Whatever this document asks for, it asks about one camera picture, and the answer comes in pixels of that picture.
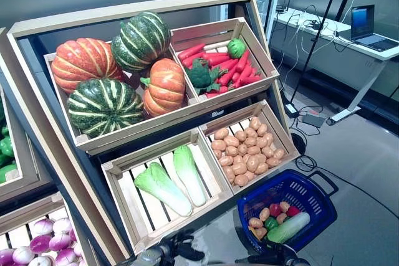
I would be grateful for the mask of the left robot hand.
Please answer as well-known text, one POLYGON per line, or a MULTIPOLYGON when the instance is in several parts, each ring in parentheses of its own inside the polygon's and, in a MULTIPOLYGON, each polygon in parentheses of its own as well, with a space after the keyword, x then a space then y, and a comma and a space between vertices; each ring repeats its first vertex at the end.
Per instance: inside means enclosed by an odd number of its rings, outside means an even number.
POLYGON ((204 259, 204 252, 192 247, 193 240, 194 236, 191 231, 180 232, 172 237, 163 238, 160 242, 163 251, 160 265, 174 265, 177 256, 194 262, 204 259))

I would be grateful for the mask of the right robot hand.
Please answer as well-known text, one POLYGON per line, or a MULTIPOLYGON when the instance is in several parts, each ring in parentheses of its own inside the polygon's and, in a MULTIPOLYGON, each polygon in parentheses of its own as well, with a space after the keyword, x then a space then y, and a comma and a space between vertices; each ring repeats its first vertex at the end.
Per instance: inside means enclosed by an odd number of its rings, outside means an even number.
POLYGON ((286 244, 272 244, 268 251, 237 259, 236 264, 259 264, 259 265, 291 265, 298 256, 292 248, 286 244))

